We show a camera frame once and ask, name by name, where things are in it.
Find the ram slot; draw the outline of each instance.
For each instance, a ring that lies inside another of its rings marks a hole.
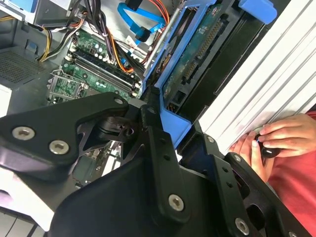
[[[100,79],[105,80],[106,82],[112,84],[113,86],[117,87],[119,90],[122,90],[126,93],[130,93],[132,90],[133,85],[124,81],[123,79],[117,77],[116,75],[108,72],[107,70],[96,66],[95,64],[87,61],[85,58],[76,55],[75,60],[76,66],[86,70],[89,73],[94,74],[95,76],[99,77]]]

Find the green circuit board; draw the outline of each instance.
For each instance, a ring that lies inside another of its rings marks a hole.
[[[101,43],[96,37],[83,30],[78,31],[78,33],[79,37],[77,37],[76,43],[78,49],[91,55],[98,54],[98,56],[101,56],[102,58],[108,56],[107,47],[104,43]]]
[[[77,52],[87,56],[84,60],[90,63],[88,64],[89,69],[77,65],[77,61],[74,60]],[[120,89],[116,85],[118,82],[115,81],[115,78],[113,78],[114,81],[111,83],[111,78],[106,79],[98,76],[104,73],[99,71],[102,64],[107,65],[112,70],[111,73],[120,69],[112,62],[107,61],[107,47],[95,36],[79,30],[73,38],[69,53],[75,57],[65,60],[60,69],[57,70],[57,73],[54,73],[55,76],[50,82],[51,94],[49,104],[61,103],[104,92],[114,92],[127,101],[132,97],[139,98],[141,96],[141,89],[133,88],[131,91],[128,91],[126,87],[125,89]],[[133,81],[139,83],[136,75],[122,74],[120,76],[120,74],[116,74],[116,76],[121,79],[129,79],[130,84],[133,84]]]
[[[212,6],[198,26],[198,29],[163,86],[162,91],[165,103],[170,99],[168,98],[169,94],[173,91],[177,91],[174,90],[174,86],[178,88],[181,83],[186,83],[186,80],[198,66],[196,59],[202,59],[217,33],[220,31],[223,23],[220,20],[216,21],[216,19],[218,18],[221,8],[222,6],[220,4]]]
[[[119,94],[125,100],[129,100],[131,98],[128,93],[118,90],[115,86],[111,85],[110,83],[107,83],[106,81],[96,77],[95,75],[85,70],[82,70],[76,65],[69,65],[66,68],[63,67],[63,70],[65,73],[70,74],[75,78],[85,80],[86,83],[89,85],[89,88],[96,91],[95,94],[104,93],[104,92],[114,92],[116,94]],[[88,91],[87,91],[82,96],[84,97],[88,95],[91,95],[91,94],[88,94]]]

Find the finger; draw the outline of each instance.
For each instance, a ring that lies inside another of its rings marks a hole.
[[[246,137],[245,141],[243,142],[243,145],[240,149],[240,155],[243,157],[243,159],[251,165],[251,142],[255,139],[256,133],[250,132],[249,135]]]
[[[243,145],[243,142],[245,141],[247,136],[248,136],[247,134],[242,135],[241,138],[236,142],[236,145],[234,148],[235,153],[240,154],[241,146]]]
[[[235,146],[236,146],[236,143],[232,144],[231,147],[229,147],[228,151],[229,151],[229,152],[233,152]]]
[[[308,139],[305,138],[285,138],[280,140],[271,140],[264,142],[263,145],[267,148],[281,148],[301,150],[308,144]]]
[[[251,167],[259,177],[266,182],[266,174],[262,165],[259,144],[257,141],[253,140],[251,145]]]
[[[301,150],[293,150],[293,149],[282,149],[280,154],[277,157],[296,157],[303,154],[304,151]]]
[[[284,138],[304,138],[306,132],[300,127],[283,127],[277,131],[259,137],[260,142],[280,140]]]
[[[298,127],[301,125],[301,122],[297,119],[283,119],[271,124],[266,124],[263,126],[263,129],[260,131],[260,135],[266,135],[272,133],[284,127]]]

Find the blue drive bay bracket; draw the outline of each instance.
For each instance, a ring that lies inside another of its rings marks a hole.
[[[159,77],[158,81],[155,84],[155,87],[160,89],[160,117],[163,125],[164,131],[168,132],[171,135],[172,142],[174,147],[176,148],[185,135],[190,130],[192,124],[190,121],[180,117],[179,115],[167,110],[164,106],[163,101],[163,91],[162,88],[167,82],[168,78],[170,77],[174,67],[176,66],[177,62],[179,61],[181,55],[183,54],[184,50],[186,49],[188,43],[190,42],[192,36],[196,32],[200,22],[205,16],[207,9],[216,3],[216,0],[188,0],[184,2],[183,7],[181,9],[181,13],[178,16],[178,19],[172,26],[169,35],[165,38],[163,46],[158,53],[153,65],[149,69],[147,75],[145,75],[143,89],[146,89],[146,82],[148,78],[153,73],[154,69],[156,68],[157,64],[159,63],[160,58],[163,55],[164,50],[168,46],[181,18],[185,10],[188,7],[197,7],[197,11],[188,26],[186,32],[184,33],[181,41],[179,42],[177,48],[175,49],[172,57],[170,58],[168,64],[164,68],[161,76]],[[241,0],[239,3],[240,8],[244,9],[248,13],[252,14],[258,20],[264,23],[272,22],[276,16],[277,11],[273,8],[273,4],[268,0]]]

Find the red shirt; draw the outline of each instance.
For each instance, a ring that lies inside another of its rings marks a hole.
[[[316,119],[316,112],[309,112]],[[316,237],[316,151],[275,158],[269,184],[284,205]]]

